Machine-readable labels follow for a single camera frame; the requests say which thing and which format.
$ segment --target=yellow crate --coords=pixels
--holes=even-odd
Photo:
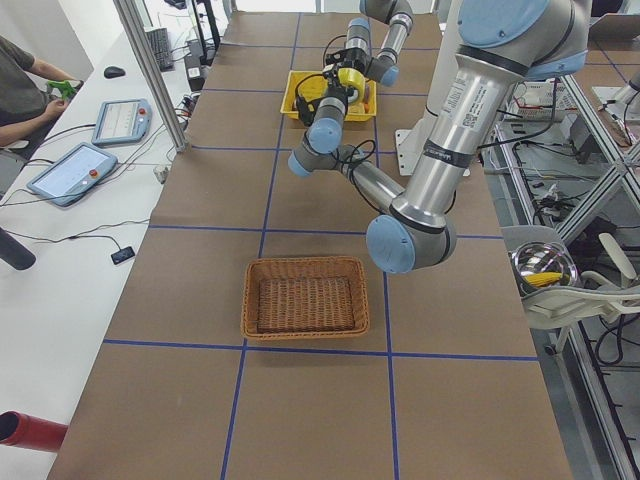
[[[296,86],[309,75],[320,72],[304,72],[299,70],[291,70],[287,79],[287,89],[284,92],[280,113],[284,113],[289,118],[298,118],[298,111],[294,108],[296,98]],[[320,98],[327,86],[327,81],[322,77],[313,77],[302,84],[299,93],[307,99],[308,102]],[[365,122],[376,116],[376,82],[367,80],[369,88],[369,98],[367,103],[361,102],[357,105],[349,105],[345,121],[347,122]]]

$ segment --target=label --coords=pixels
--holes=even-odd
[[[458,127],[480,132],[487,116],[495,114],[498,89],[482,83],[456,77],[442,106],[444,114]]]

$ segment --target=chair leg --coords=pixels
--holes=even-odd
[[[558,334],[558,339],[556,340],[556,343],[552,345],[546,345],[544,347],[544,351],[547,352],[548,355],[558,355],[562,353],[562,350],[564,350],[564,346],[567,343],[567,339],[569,338],[570,330],[571,330],[571,325],[562,327],[560,329],[560,333]]]

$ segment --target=red cylinder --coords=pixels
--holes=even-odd
[[[66,425],[24,413],[0,415],[0,445],[57,452],[66,433]]]

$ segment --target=keyboard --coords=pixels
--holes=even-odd
[[[169,48],[169,35],[166,28],[156,28],[146,32],[151,50],[156,57],[156,63],[161,72],[173,69],[173,58]]]

